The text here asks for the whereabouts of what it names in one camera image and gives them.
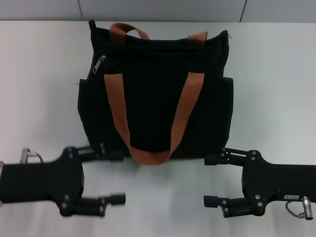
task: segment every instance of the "bag handle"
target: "bag handle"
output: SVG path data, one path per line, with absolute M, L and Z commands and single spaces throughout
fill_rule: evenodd
M 114 23 L 110 27 L 110 39 L 112 43 L 126 46 L 126 34 L 132 30 L 136 30 L 143 40 L 149 40 L 148 35 L 142 30 L 125 24 L 125 23 Z
M 112 43 L 126 46 L 126 34 L 132 30 L 136 30 L 143 40 L 150 40 L 148 35 L 142 30 L 125 24 L 125 23 L 114 23 L 110 27 L 110 39 Z M 207 32 L 202 32 L 188 37 L 188 42 L 195 43 L 200 49 L 204 48 L 204 44 L 207 38 Z
M 177 106 L 171 128 L 170 150 L 150 153 L 137 149 L 130 144 L 130 133 L 127 124 L 123 74 L 104 75 L 105 87 L 112 112 L 114 126 L 127 145 L 131 156 L 137 162 L 147 165 L 160 165 L 166 162 L 179 146 L 189 117 L 198 100 L 203 86 L 204 73 L 189 72 Z

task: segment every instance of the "black tote bag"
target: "black tote bag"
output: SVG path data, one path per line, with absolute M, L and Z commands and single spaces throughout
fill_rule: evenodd
M 141 164 L 217 153 L 229 137 L 233 80 L 223 77 L 228 32 L 149 40 L 123 23 L 89 22 L 93 59 L 78 111 L 91 147 Z M 141 39 L 127 36 L 137 30 Z

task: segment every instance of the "black bracket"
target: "black bracket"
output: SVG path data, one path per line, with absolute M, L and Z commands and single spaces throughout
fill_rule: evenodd
M 122 154 L 113 154 L 114 159 Z M 67 147 L 60 158 L 47 163 L 3 164 L 0 174 L 2 203 L 51 200 L 62 216 L 104 216 L 108 204 L 125 204 L 125 194 L 82 198 L 82 162 L 106 160 L 90 148 Z
M 204 196 L 205 207 L 218 207 L 224 217 L 262 216 L 268 203 L 276 200 L 301 201 L 308 197 L 316 202 L 316 166 L 272 164 L 256 150 L 240 151 L 223 148 L 216 155 L 207 156 L 205 165 L 232 164 L 242 166 L 244 198 Z

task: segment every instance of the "bolt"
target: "bolt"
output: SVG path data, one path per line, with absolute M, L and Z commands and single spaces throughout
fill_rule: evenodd
M 305 214 L 305 220 L 312 220 L 313 219 L 313 213 L 311 208 L 311 201 L 307 196 L 304 196 L 302 198 L 303 208 L 304 208 L 304 214 Z
M 104 149 L 104 144 L 103 144 L 103 142 L 100 143 L 100 148 L 101 148 L 102 154 L 105 155 L 105 149 Z
M 74 156 L 73 156 L 73 153 L 72 153 L 72 150 L 71 150 L 71 147 L 68 147 L 68 156 L 69 156 L 69 158 L 73 158 Z

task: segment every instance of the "table surface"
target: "table surface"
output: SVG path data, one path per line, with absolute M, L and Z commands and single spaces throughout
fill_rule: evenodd
M 109 28 L 111 22 L 97 22 Z M 227 147 L 259 150 L 273 163 L 315 164 L 316 24 L 133 23 L 151 39 L 208 37 L 228 30 L 224 75 L 234 79 L 234 113 Z M 92 59 L 87 22 L 0 22 L 0 151 L 18 162 L 22 147 L 44 161 L 87 139 L 77 112 L 78 83 Z M 298 220 L 284 202 L 262 217 L 225 219 L 203 196 L 242 197 L 241 168 L 204 166 L 202 159 L 161 166 L 96 162 L 84 165 L 85 196 L 126 192 L 125 207 L 106 217 L 63 218 L 51 202 L 4 205 L 3 237 L 296 237 L 312 236 L 315 221 Z M 302 211 L 300 203 L 292 209 Z

